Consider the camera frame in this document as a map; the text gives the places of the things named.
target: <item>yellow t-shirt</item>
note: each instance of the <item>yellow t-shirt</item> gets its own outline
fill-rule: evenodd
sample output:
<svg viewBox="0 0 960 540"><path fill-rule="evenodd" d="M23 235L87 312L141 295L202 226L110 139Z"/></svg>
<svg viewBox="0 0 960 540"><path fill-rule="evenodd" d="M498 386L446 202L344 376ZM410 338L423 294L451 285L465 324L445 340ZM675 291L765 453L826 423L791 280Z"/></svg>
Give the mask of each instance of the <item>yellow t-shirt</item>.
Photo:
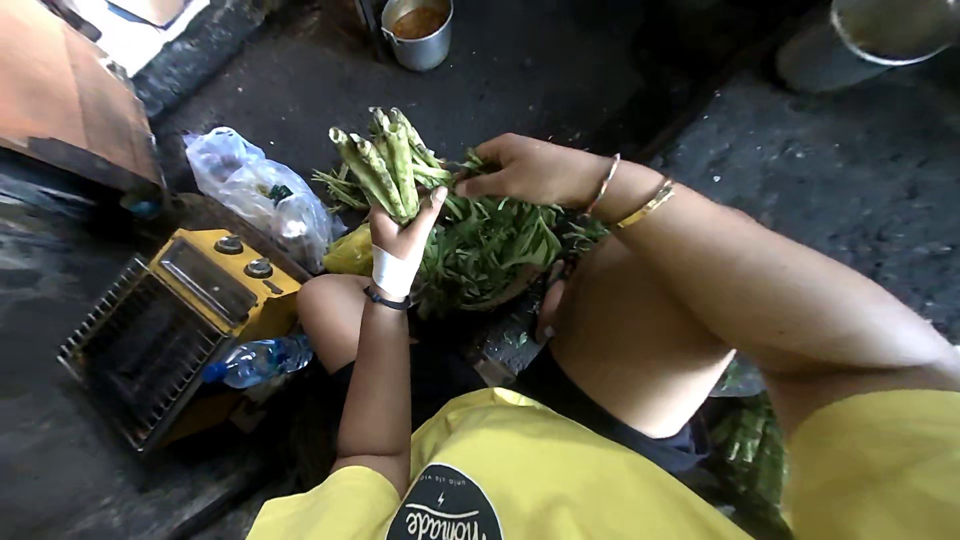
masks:
<svg viewBox="0 0 960 540"><path fill-rule="evenodd" d="M960 394L848 398L789 442L798 538L960 538ZM747 538L646 458L503 388L450 401L411 439L413 484L346 467L268 501L259 539Z"/></svg>

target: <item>thigh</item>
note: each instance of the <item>thigh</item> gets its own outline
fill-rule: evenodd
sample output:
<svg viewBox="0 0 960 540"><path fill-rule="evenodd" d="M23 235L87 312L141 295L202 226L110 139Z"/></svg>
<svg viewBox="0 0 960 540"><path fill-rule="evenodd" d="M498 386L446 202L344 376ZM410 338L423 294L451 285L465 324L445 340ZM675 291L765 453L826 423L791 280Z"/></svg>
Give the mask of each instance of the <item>thigh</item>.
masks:
<svg viewBox="0 0 960 540"><path fill-rule="evenodd" d="M568 377L621 422L676 434L732 357L647 269L609 237L564 292L550 348Z"/></svg>
<svg viewBox="0 0 960 540"><path fill-rule="evenodd" d="M360 321L370 278L325 274L305 283L297 293L297 313L310 347L327 373L357 357Z"/></svg>

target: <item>bottle cap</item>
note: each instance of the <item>bottle cap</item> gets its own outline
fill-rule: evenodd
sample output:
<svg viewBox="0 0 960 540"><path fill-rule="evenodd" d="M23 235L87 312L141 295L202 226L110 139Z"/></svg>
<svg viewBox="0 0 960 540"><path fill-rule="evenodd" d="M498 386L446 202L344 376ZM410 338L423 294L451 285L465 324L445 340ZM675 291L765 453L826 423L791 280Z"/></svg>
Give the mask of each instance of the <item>bottle cap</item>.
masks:
<svg viewBox="0 0 960 540"><path fill-rule="evenodd" d="M220 382L227 376L227 365L224 362L214 362L204 368L204 382Z"/></svg>

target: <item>plastic bag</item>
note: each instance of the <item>plastic bag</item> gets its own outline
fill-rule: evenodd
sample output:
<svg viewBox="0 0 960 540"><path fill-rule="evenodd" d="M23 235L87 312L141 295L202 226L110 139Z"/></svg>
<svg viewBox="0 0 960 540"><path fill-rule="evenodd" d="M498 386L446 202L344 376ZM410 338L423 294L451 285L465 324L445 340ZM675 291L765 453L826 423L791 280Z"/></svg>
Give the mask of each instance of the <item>plastic bag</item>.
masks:
<svg viewBox="0 0 960 540"><path fill-rule="evenodd" d="M231 128L183 141L200 191L268 234L311 274L324 270L326 248L344 224L297 173L267 160Z"/></svg>
<svg viewBox="0 0 960 540"><path fill-rule="evenodd" d="M373 242L370 224L364 223L356 231L340 238L324 256L324 266L334 274L355 276L373 275Z"/></svg>

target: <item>plastic water bottle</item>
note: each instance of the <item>plastic water bottle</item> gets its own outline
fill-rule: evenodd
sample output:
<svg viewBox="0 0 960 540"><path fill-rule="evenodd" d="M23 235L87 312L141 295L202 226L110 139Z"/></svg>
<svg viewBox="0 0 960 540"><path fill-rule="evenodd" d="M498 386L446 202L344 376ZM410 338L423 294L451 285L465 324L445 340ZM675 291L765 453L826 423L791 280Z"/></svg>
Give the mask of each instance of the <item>plastic water bottle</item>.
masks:
<svg viewBox="0 0 960 540"><path fill-rule="evenodd" d="M234 388L248 388L281 373L291 373L305 366L313 350L301 334L261 339L244 343L227 357L204 368L206 382L219 382Z"/></svg>

